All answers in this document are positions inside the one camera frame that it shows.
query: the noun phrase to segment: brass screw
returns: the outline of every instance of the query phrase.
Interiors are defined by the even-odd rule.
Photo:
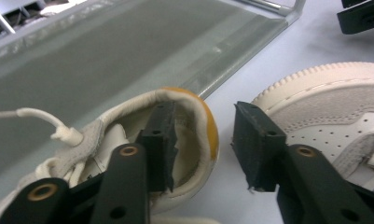
[[[302,155],[302,156],[305,156],[305,157],[315,157],[315,153],[313,150],[311,150],[310,148],[306,148],[306,147],[298,147],[297,148],[297,152]]]
[[[132,156],[138,151],[137,147],[124,147],[120,150],[119,154],[121,156]]]
[[[27,195],[27,199],[32,202],[41,201],[52,196],[57,190],[58,186],[54,184],[43,184],[30,191]]]

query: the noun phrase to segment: white surface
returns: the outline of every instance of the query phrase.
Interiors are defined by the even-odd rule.
[[[222,223],[283,223],[274,193],[251,194],[230,147],[234,104],[251,102],[282,77],[325,63],[374,63],[374,29],[343,35],[337,13],[340,0],[308,0],[302,17],[216,90],[206,102],[220,137],[219,161],[203,189],[168,212],[174,216],[212,217]]]

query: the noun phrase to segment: white shoe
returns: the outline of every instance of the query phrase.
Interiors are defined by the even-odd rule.
[[[67,128],[43,111],[23,108],[0,112],[0,118],[34,116],[45,119],[57,127],[51,137],[68,145],[20,181],[17,188],[0,202],[0,215],[21,189],[37,179],[59,177],[73,187],[105,171],[112,149],[134,142],[137,134],[144,129],[152,108],[169,101],[175,102],[175,147],[178,149],[173,167],[174,189],[173,192],[151,194],[151,213],[174,208],[195,195],[209,177],[217,159],[215,121],[206,103],[195,94],[178,88],[162,88],[109,109],[80,132]]]
[[[323,152],[348,181],[374,191],[374,63],[333,63],[276,82],[259,106],[287,144]]]

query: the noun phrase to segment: black object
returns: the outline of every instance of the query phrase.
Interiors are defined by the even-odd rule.
[[[343,7],[362,3],[361,0],[343,0]],[[374,0],[338,13],[341,31],[346,35],[357,34],[374,28]]]
[[[106,172],[75,188],[59,178],[30,184],[0,224],[149,223],[148,192],[173,188],[173,113],[174,102],[157,105],[136,143],[116,147]]]
[[[236,104],[233,149],[249,187],[273,191],[274,183],[280,185],[285,224],[374,224],[374,214],[322,153],[287,146],[285,134],[257,106]]]

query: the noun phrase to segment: white shoelace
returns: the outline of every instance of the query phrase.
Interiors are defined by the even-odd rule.
[[[82,133],[80,133],[76,129],[68,128],[61,120],[43,110],[34,108],[20,108],[15,111],[0,111],[0,119],[17,117],[35,117],[51,123],[53,126],[55,126],[56,132],[52,134],[50,138],[60,140],[70,147],[78,146],[82,142],[84,137]],[[35,176],[38,179],[52,177],[50,169],[56,166],[57,162],[58,159],[54,157],[45,160],[35,169]],[[63,179],[69,183],[70,188],[78,184],[79,177],[81,176],[84,168],[85,162],[81,161],[77,163],[73,168],[71,168],[63,177]]]

